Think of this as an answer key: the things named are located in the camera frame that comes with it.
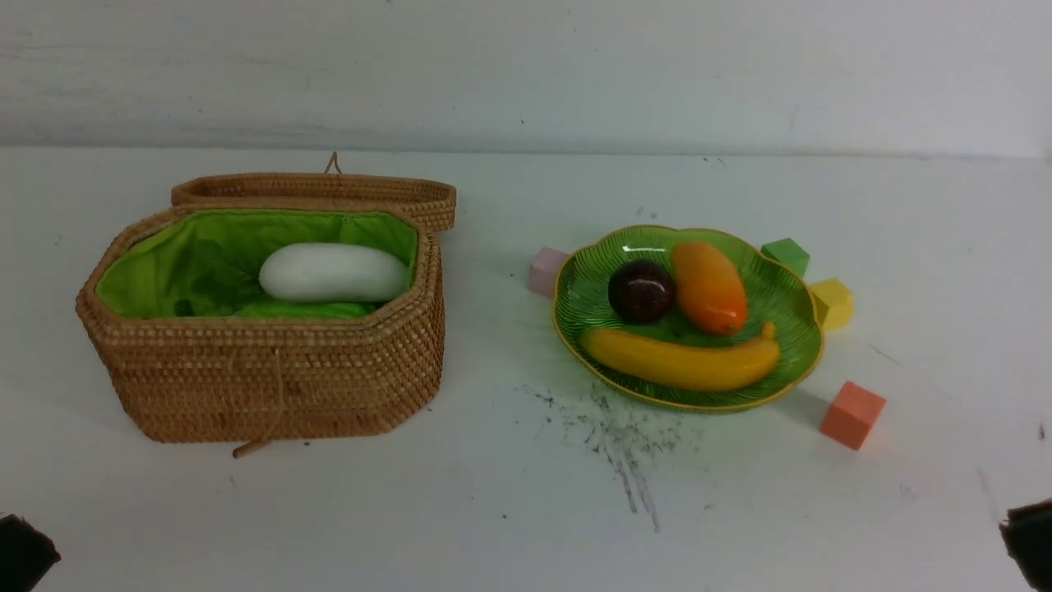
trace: green block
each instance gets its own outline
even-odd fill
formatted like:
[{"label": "green block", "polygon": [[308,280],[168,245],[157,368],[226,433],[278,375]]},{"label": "green block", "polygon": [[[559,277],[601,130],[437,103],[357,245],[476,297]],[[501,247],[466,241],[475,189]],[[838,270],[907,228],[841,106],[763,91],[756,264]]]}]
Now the green block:
[{"label": "green block", "polygon": [[768,242],[760,247],[760,251],[789,267],[800,277],[804,277],[804,273],[807,272],[807,264],[811,262],[811,256],[807,253],[807,250],[801,248],[796,241],[791,238]]}]

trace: dark purple plum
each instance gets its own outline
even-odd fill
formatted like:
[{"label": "dark purple plum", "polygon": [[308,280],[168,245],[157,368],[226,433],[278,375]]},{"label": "dark purple plum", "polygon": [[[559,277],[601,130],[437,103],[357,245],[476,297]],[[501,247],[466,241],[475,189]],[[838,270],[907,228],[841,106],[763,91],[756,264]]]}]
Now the dark purple plum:
[{"label": "dark purple plum", "polygon": [[658,261],[633,259],[618,267],[607,285],[610,307],[625,323],[661,321],[675,304],[675,282]]}]

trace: black object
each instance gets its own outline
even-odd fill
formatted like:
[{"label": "black object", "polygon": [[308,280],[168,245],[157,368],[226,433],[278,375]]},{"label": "black object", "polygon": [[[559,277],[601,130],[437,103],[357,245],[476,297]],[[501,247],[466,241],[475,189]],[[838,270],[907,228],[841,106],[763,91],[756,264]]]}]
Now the black object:
[{"label": "black object", "polygon": [[1027,584],[1052,591],[1052,499],[1009,510],[1000,535]]},{"label": "black object", "polygon": [[0,592],[29,592],[61,558],[52,539],[22,518],[0,518]]},{"label": "black object", "polygon": [[607,299],[613,312],[626,323],[656,323],[675,304],[675,282],[658,261],[633,259],[610,275]]}]

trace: green fabric lining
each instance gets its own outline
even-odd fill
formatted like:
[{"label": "green fabric lining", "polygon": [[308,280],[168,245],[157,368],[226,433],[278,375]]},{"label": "green fabric lining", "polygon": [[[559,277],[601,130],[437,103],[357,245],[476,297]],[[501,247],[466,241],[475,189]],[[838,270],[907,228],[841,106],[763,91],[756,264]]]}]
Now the green fabric lining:
[{"label": "green fabric lining", "polygon": [[383,303],[275,301],[259,285],[263,261],[297,242],[340,242],[386,250],[416,269],[417,239],[412,226],[382,211],[208,209],[132,246],[106,269],[96,293],[127,319],[358,319]]}]

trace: yellow banana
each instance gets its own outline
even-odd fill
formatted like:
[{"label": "yellow banana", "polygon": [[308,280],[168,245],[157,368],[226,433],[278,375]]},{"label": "yellow banana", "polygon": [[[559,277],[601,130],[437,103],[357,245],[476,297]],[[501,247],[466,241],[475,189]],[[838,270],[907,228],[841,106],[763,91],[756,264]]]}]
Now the yellow banana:
[{"label": "yellow banana", "polygon": [[581,346],[603,366],[636,379],[689,391],[733,391],[764,379],[778,364],[774,324],[727,348],[691,348],[620,329],[590,329]]}]

